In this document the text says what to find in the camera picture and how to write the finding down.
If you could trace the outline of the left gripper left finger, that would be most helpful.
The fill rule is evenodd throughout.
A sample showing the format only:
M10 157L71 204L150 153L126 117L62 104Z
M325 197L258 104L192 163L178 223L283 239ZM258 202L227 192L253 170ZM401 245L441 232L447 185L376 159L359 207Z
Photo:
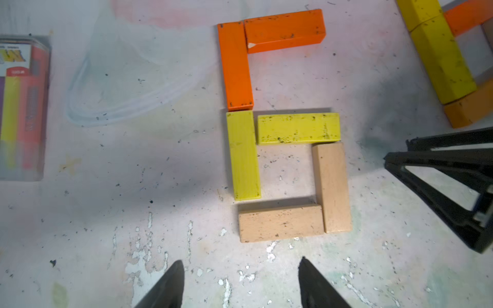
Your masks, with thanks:
M184 294L185 271L181 260L175 261L136 308L180 308Z

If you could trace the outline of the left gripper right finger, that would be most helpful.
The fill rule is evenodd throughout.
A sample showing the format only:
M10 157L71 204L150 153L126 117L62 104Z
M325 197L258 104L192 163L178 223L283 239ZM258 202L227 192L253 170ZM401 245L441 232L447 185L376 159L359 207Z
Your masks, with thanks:
M350 305L305 257L299 264L300 297L303 308L350 308Z

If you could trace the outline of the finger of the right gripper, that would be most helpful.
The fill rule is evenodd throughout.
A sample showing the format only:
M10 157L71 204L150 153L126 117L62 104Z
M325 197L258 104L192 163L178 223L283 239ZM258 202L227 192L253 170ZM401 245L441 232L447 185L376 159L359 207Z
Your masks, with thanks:
M471 210L463 208L409 170L436 169L479 193ZM482 254L492 245L492 150L393 152L385 169L413 191L471 249Z
M468 146L492 143L492 127L449 133L439 136L420 137L406 141L408 151L428 151L434 148Z

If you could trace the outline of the light orange block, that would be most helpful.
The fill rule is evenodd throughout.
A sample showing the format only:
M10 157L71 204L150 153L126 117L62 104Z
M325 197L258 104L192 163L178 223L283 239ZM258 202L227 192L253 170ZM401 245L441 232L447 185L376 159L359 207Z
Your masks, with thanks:
M492 79L477 91L444 106L452 128L463 128L492 113Z

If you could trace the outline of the yellow block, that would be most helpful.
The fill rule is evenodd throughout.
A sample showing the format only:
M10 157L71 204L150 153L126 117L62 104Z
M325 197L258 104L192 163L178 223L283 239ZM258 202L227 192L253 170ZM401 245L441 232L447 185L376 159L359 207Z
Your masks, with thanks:
M261 181L253 111L228 112L226 119L234 199L260 199Z
M258 144L314 144L341 140L337 113L273 114L258 117Z
M442 104L459 100L477 90L477 84L443 15L410 34Z
M437 0L397 0L396 3L409 32L443 13Z

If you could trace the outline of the natural wood block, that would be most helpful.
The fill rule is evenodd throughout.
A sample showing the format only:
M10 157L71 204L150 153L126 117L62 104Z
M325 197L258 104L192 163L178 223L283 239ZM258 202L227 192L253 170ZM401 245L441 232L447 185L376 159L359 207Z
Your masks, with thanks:
M244 210L239 213L241 243L277 241L325 233L322 207L317 204Z
M326 233L353 229L347 164L342 142L312 147L317 204L322 206Z
M482 30L489 43L490 48L493 50L493 18L488 19L482 25Z

